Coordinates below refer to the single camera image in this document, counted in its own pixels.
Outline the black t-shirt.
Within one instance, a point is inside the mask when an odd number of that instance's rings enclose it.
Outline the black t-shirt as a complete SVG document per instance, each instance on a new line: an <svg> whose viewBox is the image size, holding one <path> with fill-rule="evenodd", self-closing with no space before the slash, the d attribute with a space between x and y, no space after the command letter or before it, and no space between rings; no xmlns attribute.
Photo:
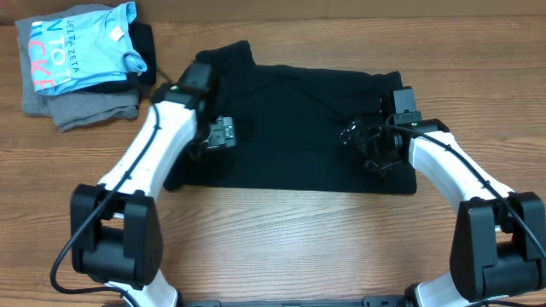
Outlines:
<svg viewBox="0 0 546 307"><path fill-rule="evenodd" d="M383 123L381 101L402 88L399 72L260 66L240 41L203 50L195 59L220 77L219 114L234 120L236 144L180 156L164 187L270 188L413 194L415 170L405 163L385 176L366 168L366 156L340 142L354 119Z"/></svg>

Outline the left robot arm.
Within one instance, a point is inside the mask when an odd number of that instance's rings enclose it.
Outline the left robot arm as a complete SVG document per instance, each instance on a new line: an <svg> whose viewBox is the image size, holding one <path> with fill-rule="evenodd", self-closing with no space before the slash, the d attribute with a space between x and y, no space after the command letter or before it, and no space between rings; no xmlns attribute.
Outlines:
<svg viewBox="0 0 546 307"><path fill-rule="evenodd" d="M70 202L71 238L59 255L117 293L127 306L181 306L180 292L160 270L164 242L156 201L184 156L235 146L232 118L218 116L219 77L193 62L174 84L162 84L148 116L117 165L97 185L80 184Z"/></svg>

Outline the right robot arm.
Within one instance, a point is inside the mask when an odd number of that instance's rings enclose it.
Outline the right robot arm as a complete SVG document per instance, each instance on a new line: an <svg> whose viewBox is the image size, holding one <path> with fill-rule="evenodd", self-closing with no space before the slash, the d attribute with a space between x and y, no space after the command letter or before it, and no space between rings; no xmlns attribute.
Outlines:
<svg viewBox="0 0 546 307"><path fill-rule="evenodd" d="M368 297L365 306L512 306L545 288L545 204L517 193L481 168L439 119L424 119L410 87L382 101L382 122L358 115L340 142L385 176L399 164L423 174L457 215L449 269L404 294Z"/></svg>

